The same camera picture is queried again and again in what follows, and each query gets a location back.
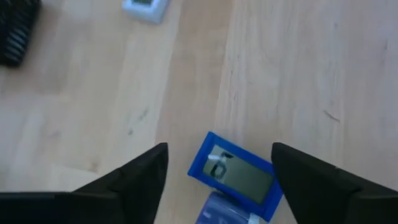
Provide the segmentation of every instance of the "wood grain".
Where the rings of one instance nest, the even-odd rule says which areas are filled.
[[[194,223],[207,131],[282,141],[398,190],[398,2],[173,0],[150,25],[107,0],[44,0],[24,66],[0,69],[0,190],[73,190],[157,142],[156,223]],[[273,223],[295,223],[283,200]]]

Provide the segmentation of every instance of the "digital display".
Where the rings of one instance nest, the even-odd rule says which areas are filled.
[[[215,145],[203,168],[206,175],[261,204],[274,180],[263,170]]]
[[[141,3],[141,4],[146,4],[146,5],[151,5],[152,1],[154,0],[132,0],[134,3]]]

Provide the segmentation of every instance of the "wooden surface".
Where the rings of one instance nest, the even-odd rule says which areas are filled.
[[[186,172],[213,130],[282,141],[398,190],[398,2],[44,0],[24,66],[0,71],[0,190],[73,190],[169,142],[157,223],[194,223]],[[295,223],[283,200],[273,223]]]

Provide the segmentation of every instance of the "blue digital thermometer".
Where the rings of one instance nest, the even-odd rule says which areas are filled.
[[[270,222],[282,198],[272,164],[209,132],[188,175]]]

